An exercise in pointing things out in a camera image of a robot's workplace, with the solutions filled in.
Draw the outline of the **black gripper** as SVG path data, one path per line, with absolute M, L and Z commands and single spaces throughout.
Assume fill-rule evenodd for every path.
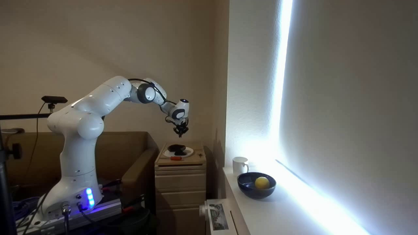
M 183 123 L 183 124 L 175 125 L 173 132 L 176 137 L 180 137 L 180 134 L 185 136 L 188 132 L 188 124 Z

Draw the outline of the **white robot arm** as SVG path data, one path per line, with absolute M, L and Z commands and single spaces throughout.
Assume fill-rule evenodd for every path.
M 104 129 L 103 117 L 120 103 L 154 103 L 181 137 L 188 130 L 189 102 L 167 99 L 166 91 L 150 78 L 115 76 L 87 95 L 51 113 L 48 128 L 64 137 L 60 153 L 61 179 L 44 197 L 42 214 L 52 215 L 64 202 L 94 207 L 103 194 L 96 179 L 95 145 Z

